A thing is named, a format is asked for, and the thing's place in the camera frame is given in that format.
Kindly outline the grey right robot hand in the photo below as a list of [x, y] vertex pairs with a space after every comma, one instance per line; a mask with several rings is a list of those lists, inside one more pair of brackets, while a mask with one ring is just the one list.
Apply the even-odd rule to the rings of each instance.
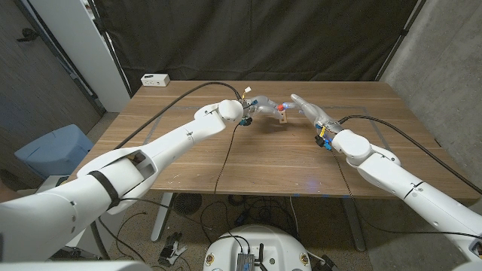
[[284, 109], [297, 108], [301, 110], [319, 132], [324, 129], [325, 131], [338, 134], [343, 130], [343, 127], [335, 119], [326, 114], [318, 105], [314, 105], [294, 93], [291, 94], [291, 100], [292, 102], [283, 102], [282, 107]]

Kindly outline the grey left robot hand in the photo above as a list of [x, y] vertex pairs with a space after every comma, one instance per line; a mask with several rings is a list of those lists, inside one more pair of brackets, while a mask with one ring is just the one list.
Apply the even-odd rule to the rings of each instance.
[[250, 99], [242, 101], [243, 115], [247, 117], [254, 117], [257, 114], [274, 117], [282, 120], [283, 116], [278, 110], [278, 104], [270, 100], [266, 96], [255, 96]]

